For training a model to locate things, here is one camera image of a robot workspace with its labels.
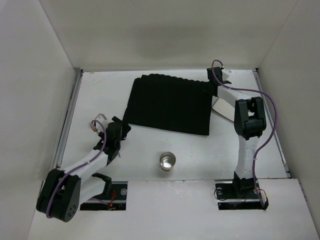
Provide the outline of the square white plate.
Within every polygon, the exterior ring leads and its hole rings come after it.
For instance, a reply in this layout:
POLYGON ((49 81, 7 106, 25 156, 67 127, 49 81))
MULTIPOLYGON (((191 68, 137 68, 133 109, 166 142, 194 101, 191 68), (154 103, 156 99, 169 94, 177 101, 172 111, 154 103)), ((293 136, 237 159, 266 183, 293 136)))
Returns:
POLYGON ((235 118, 235 108, 232 107, 225 100, 218 98, 212 106, 212 110, 226 118, 227 120, 233 122, 235 118))

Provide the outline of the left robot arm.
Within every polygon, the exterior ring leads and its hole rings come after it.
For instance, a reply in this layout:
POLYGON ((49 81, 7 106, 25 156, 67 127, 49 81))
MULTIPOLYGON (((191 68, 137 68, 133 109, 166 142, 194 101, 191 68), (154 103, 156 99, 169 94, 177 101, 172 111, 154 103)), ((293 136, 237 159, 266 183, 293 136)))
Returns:
POLYGON ((96 117, 91 123, 100 140, 87 156, 73 165, 52 169, 44 181, 36 210, 49 219, 69 222, 77 211, 124 211, 128 183, 113 181, 100 170, 120 155, 121 142, 131 127, 114 116, 96 117))

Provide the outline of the metal cup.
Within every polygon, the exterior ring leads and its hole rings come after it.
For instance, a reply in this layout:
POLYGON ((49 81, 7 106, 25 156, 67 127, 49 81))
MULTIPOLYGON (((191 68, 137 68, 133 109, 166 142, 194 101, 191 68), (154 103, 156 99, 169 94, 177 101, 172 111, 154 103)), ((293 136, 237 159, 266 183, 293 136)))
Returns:
POLYGON ((176 156, 172 152, 164 152, 159 157, 160 168, 165 171, 171 171, 176 164, 176 156))

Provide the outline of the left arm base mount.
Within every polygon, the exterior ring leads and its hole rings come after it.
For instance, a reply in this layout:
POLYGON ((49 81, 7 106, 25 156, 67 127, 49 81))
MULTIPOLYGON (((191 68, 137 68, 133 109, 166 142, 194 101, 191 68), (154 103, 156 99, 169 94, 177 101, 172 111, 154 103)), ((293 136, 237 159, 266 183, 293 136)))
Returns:
POLYGON ((92 175, 96 180, 104 182, 103 192, 92 196, 79 207, 80 211, 125 211, 127 207, 127 181, 112 181, 101 173, 92 175))

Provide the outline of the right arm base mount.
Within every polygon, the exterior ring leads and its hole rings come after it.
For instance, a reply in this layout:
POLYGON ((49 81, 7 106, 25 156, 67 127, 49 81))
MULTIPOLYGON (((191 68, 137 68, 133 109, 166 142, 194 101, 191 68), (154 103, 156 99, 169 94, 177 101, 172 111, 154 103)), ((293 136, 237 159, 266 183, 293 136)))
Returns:
POLYGON ((264 189, 257 188, 237 194, 232 183, 215 184, 214 197, 219 210, 263 210, 269 207, 269 199, 264 189))

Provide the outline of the black cloth placemat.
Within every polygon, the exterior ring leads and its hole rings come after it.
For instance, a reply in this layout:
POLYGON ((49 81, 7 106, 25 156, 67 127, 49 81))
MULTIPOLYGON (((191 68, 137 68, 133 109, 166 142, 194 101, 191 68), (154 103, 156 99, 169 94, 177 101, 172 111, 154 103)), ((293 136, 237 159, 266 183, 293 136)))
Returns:
POLYGON ((123 121, 141 127, 208 136, 212 94, 209 83, 164 74, 134 80, 123 121))

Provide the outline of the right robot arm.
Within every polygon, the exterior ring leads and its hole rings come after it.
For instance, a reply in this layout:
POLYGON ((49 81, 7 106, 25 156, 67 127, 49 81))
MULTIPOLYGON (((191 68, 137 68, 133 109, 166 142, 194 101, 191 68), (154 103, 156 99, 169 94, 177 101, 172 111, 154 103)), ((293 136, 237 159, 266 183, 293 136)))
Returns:
POLYGON ((241 193, 254 188, 253 163, 259 138, 267 127, 264 101, 239 90, 218 83, 223 72, 220 67, 208 68, 207 77, 211 94, 234 108, 233 125, 239 139, 238 162, 232 180, 233 188, 241 193))

